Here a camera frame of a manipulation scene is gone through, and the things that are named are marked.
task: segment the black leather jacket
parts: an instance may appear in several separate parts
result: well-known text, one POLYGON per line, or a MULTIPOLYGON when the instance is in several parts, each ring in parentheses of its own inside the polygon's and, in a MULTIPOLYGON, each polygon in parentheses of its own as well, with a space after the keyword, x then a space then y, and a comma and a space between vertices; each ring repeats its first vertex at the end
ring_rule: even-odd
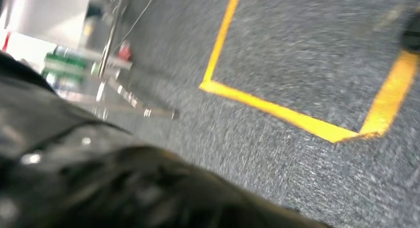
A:
POLYGON ((326 228, 59 98, 0 55, 0 228, 326 228))

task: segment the metal rod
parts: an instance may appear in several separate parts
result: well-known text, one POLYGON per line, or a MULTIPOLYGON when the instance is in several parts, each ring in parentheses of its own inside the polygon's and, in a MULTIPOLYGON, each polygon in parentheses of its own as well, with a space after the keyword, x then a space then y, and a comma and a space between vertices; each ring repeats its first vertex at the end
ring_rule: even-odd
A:
MULTIPOLYGON (((110 77, 115 77, 118 78, 118 75, 120 73, 119 69, 115 69, 115 68, 111 68, 113 70, 112 74, 108 74, 110 72, 110 70, 108 69, 108 71, 106 72, 107 76, 110 77)), ((97 79, 98 76, 97 75, 92 75, 92 73, 90 71, 75 71, 72 69, 67 69, 67 68, 54 68, 54 70, 52 70, 53 72, 63 72, 63 73, 71 73, 73 75, 80 75, 80 76, 84 76, 87 78, 93 78, 93 79, 97 79)))
POLYGON ((132 92, 126 90, 121 84, 118 83, 118 81, 114 78, 110 78, 107 81, 108 86, 110 86, 113 90, 115 90, 122 98, 128 102, 132 107, 141 110, 144 110, 144 117, 150 117, 150 116, 165 116, 170 117, 171 119, 174 119, 175 117, 175 111, 174 110, 165 110, 165 109, 151 109, 147 108, 143 102, 141 102, 136 95, 134 95, 132 92))
MULTIPOLYGON (((86 48, 73 49, 73 48, 68 48, 65 46, 57 46, 56 51, 60 51, 60 52, 65 51, 69 55, 75 55, 75 56, 82 57, 87 60, 91 60, 95 62, 101 62, 102 57, 103 57, 103 52, 97 52, 97 51, 86 49, 86 48)), ((111 55, 109 55, 107 64, 112 65, 113 67, 126 69, 126 70, 130 70, 131 66, 133 65, 133 63, 130 61, 125 61, 111 55)))
POLYGON ((102 54, 102 60, 101 60, 101 63, 99 65, 99 73, 98 73, 99 78, 102 78, 102 76, 104 75, 106 64, 108 63, 108 58, 109 58, 109 55, 111 54, 111 46, 112 46, 112 42, 114 40, 117 24, 118 24, 119 17, 120 17, 120 10, 121 10, 121 6, 122 6, 122 2, 123 2, 123 0, 118 0, 118 5, 115 9, 115 13, 114 13, 114 16, 113 16, 114 19, 112 21, 112 26, 111 26, 111 31, 109 33, 108 42, 106 43, 106 46, 104 48, 104 52, 102 54))
MULTIPOLYGON (((102 81, 101 84, 99 85, 98 88, 98 92, 96 93, 96 97, 95 97, 95 101, 97 104, 103 102, 105 99, 105 94, 104 94, 104 90, 105 90, 105 85, 106 85, 106 81, 102 81)), ((93 110, 93 114, 94 115, 98 115, 98 107, 95 107, 93 110)))
POLYGON ((174 112, 162 110, 159 108, 134 108, 129 105, 122 106, 120 104, 101 103, 101 102, 96 102, 95 100, 86 100, 86 101, 85 100, 68 100, 68 102, 75 103, 81 106, 93 106, 93 107, 106 108, 112 111, 118 111, 119 113, 142 114, 144 117, 163 116, 170 119, 174 118, 174 112))
POLYGON ((62 90, 56 90, 55 91, 60 97, 68 100, 68 101, 95 101, 94 96, 81 94, 81 93, 75 93, 70 91, 62 91, 62 90))

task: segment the metal frame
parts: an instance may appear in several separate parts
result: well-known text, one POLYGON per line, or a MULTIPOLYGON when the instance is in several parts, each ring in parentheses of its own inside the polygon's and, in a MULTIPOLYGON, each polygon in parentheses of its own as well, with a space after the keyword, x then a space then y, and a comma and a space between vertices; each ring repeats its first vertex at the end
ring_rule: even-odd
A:
POLYGON ((175 111, 174 110, 164 110, 160 108, 149 108, 146 107, 145 104, 140 101, 132 92, 125 89, 121 84, 118 83, 117 77, 114 79, 112 77, 105 78, 105 71, 108 65, 109 56, 111 54, 111 47, 115 37, 115 32, 117 29, 117 25, 119 22, 119 18, 121 16, 123 8, 123 0, 118 0, 118 4, 114 9, 114 18, 112 21, 111 31, 109 33, 108 42, 104 48, 102 59, 100 62, 100 69, 98 72, 98 78, 101 79, 101 84, 98 88, 97 95, 95 98, 93 97, 79 97, 78 100, 71 100, 72 102, 81 104, 81 105, 90 105, 95 107, 95 115, 102 117, 102 119, 106 119, 108 114, 108 109, 110 110, 118 110, 130 113, 141 113, 144 117, 151 117, 151 116, 162 116, 170 119, 174 119, 175 111), (113 90, 115 90, 128 104, 129 106, 121 106, 121 105, 113 105, 107 104, 105 102, 105 86, 109 86, 113 90), (98 109, 99 107, 104 108, 102 115, 99 115, 98 109))

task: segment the cable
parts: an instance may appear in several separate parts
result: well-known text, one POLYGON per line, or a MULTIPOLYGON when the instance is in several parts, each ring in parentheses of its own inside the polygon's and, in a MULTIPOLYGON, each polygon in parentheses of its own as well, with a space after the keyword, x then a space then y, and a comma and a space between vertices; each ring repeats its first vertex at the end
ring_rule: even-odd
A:
POLYGON ((130 30, 128 30, 127 34, 122 38, 121 42, 118 43, 117 46, 115 46, 114 50, 112 51, 112 54, 115 54, 115 52, 118 50, 118 48, 122 45, 122 43, 127 39, 128 35, 133 31, 134 27, 136 26, 137 22, 140 20, 140 18, 143 16, 147 8, 149 8, 150 4, 153 0, 149 0, 149 3, 146 5, 146 7, 143 9, 142 13, 140 13, 139 17, 137 17, 136 21, 134 21, 133 25, 131 26, 130 30))

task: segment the yellow line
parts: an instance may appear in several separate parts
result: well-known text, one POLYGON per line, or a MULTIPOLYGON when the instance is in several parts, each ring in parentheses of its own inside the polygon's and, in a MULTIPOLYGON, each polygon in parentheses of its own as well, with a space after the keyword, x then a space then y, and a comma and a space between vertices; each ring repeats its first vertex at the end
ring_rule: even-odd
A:
POLYGON ((215 81, 203 82, 200 89, 258 108, 332 143, 359 135, 356 132, 295 112, 215 81))
POLYGON ((209 64, 207 65, 207 70, 204 75, 203 81, 211 80, 213 76, 214 68, 216 68, 217 60, 219 59, 220 52, 226 39, 227 31, 229 29, 230 22, 232 21, 233 15, 235 13, 236 6, 238 5, 239 0, 230 0, 227 6, 222 25, 219 30, 219 34, 214 44, 213 52, 211 53, 209 64))
POLYGON ((392 124, 417 72, 419 56, 401 52, 376 95, 360 134, 383 135, 392 124))
POLYGON ((229 1, 200 89, 258 108, 332 143, 359 136, 381 136, 387 131, 413 83, 417 55, 401 52, 376 95, 360 133, 356 133, 211 80, 238 2, 229 1))

